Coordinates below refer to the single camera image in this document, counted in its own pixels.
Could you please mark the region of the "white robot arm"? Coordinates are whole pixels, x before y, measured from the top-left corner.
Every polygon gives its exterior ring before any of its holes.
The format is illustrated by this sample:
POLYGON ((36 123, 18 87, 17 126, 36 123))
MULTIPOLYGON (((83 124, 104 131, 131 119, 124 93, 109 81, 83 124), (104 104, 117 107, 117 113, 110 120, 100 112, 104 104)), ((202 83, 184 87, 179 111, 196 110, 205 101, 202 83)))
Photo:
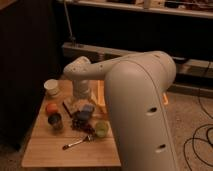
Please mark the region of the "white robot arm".
POLYGON ((64 75, 80 92, 83 80, 102 80, 104 98, 122 171, 179 171, 163 104, 176 76, 167 53, 133 53, 92 64, 79 57, 64 75))

